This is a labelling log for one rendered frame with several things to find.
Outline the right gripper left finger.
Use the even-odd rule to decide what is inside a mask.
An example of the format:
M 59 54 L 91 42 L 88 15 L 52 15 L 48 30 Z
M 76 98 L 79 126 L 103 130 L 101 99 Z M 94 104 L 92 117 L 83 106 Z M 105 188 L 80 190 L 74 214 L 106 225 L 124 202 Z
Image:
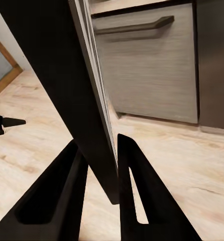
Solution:
M 0 221 L 0 241 L 78 241 L 88 163 L 71 140 Z

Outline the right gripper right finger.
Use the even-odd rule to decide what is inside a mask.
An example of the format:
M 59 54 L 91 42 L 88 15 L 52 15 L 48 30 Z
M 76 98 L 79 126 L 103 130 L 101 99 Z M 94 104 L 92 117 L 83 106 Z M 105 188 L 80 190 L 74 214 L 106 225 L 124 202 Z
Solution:
M 131 168 L 149 224 L 137 221 Z M 121 241 L 202 241 L 137 143 L 118 134 Z

